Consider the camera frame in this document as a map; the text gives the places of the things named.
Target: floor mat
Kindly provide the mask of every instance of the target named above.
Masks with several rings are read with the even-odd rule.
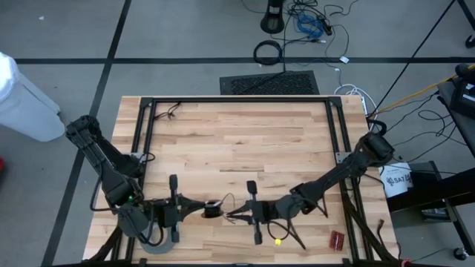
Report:
[[[220,78],[221,95],[318,95],[313,71]]]

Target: blue cable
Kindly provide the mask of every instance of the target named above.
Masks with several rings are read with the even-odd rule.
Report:
[[[324,26],[322,23],[308,15],[299,15],[297,19],[298,32],[305,33],[312,39],[319,39],[324,34]]]

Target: white bucket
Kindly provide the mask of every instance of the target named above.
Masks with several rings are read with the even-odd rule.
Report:
[[[59,106],[22,76],[15,61],[0,53],[0,124],[47,142],[65,132],[58,112]]]

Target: concrete floor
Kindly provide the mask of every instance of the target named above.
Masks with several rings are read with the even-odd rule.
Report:
[[[332,1],[347,8],[351,1]],[[353,5],[348,16],[333,16],[332,24],[342,24],[350,33],[347,56],[407,58],[447,7],[448,0],[365,0]],[[265,1],[246,1],[253,10],[263,10]],[[320,1],[319,8],[330,3]],[[475,12],[475,3],[468,3]],[[8,1],[0,0],[0,51],[15,59],[105,59],[113,40],[124,0]],[[262,15],[244,9],[240,0],[132,0],[116,58],[249,58],[258,42],[269,36],[259,28]],[[473,57],[464,41],[472,29],[455,3],[434,30],[417,57]],[[287,38],[301,37],[288,29]],[[346,37],[337,29],[330,56],[340,56]],[[290,45],[286,56],[323,56],[327,44]],[[68,123],[91,111],[102,74],[103,61],[96,64],[19,65],[20,71],[37,84],[62,108]],[[335,64],[341,68],[342,82],[366,90],[379,101],[404,67],[399,63]],[[456,63],[410,65],[383,106],[453,75]],[[281,65],[257,64],[113,64],[97,111],[103,134],[110,138],[124,95],[218,95],[221,76],[275,73]],[[306,67],[290,64],[289,70],[313,70],[321,94],[331,94],[338,86],[337,73],[324,64]],[[414,106],[399,108],[381,116],[392,125]],[[426,109],[447,111],[436,100]],[[409,116],[387,139],[401,142],[413,135],[440,128]],[[7,171],[0,176],[0,266],[40,266],[53,224],[71,174],[76,149],[66,138],[38,143],[0,126],[0,156]],[[461,140],[456,131],[453,138]],[[442,141],[424,136],[397,147],[397,155],[412,158]],[[441,171],[464,171],[475,166],[469,150],[448,141],[418,162],[433,160]],[[78,263],[88,235],[92,213],[88,210],[96,174],[88,163],[82,166],[71,209],[65,223],[54,264]],[[475,205],[459,208],[466,225],[475,225]],[[393,214],[402,256],[411,259],[441,248],[447,251],[420,261],[451,266],[474,266],[470,258],[455,260],[451,249],[461,246],[450,223],[424,223],[412,211]]]

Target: wooden table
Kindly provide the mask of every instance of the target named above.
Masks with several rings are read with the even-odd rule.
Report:
[[[354,147],[368,131],[363,108],[357,96],[343,96],[342,102]],[[120,151],[131,150],[139,103],[137,96],[122,98],[112,136],[112,143]],[[160,103],[156,114],[166,112],[173,104]],[[321,103],[183,103],[174,114],[172,120],[165,117],[154,125],[151,152],[157,159],[147,166],[146,199],[169,197],[168,176],[177,174],[178,191],[184,196],[204,201],[222,199],[232,192],[235,205],[241,206],[249,198],[247,180],[257,182],[259,200],[273,200],[335,166],[327,113]],[[333,114],[339,133],[338,116],[335,111]],[[148,114],[141,146],[146,118]],[[343,147],[340,136],[338,140]],[[376,169],[368,173],[379,177]],[[381,184],[362,177],[360,190],[369,227],[376,232],[379,219],[385,221],[381,235],[388,250],[397,257],[396,238]],[[306,251],[292,238],[276,246],[265,226],[261,228],[263,244],[254,245],[251,226],[243,222],[233,225],[224,218],[205,220],[197,212],[181,223],[180,243],[172,251],[147,254],[136,242],[133,261],[146,257],[149,263],[341,263],[342,258],[351,258],[347,238],[343,251],[329,248],[332,230],[347,232],[338,185],[326,192],[326,200],[328,219],[314,210],[292,220]],[[96,206],[106,206],[101,191]],[[223,210],[232,209],[232,198],[228,197]],[[97,252],[116,224],[111,213],[94,214],[84,258]],[[364,258],[356,224],[355,228],[359,255]],[[284,235],[283,230],[274,226],[271,232],[276,237]],[[126,243],[124,239],[119,258],[125,255]]]

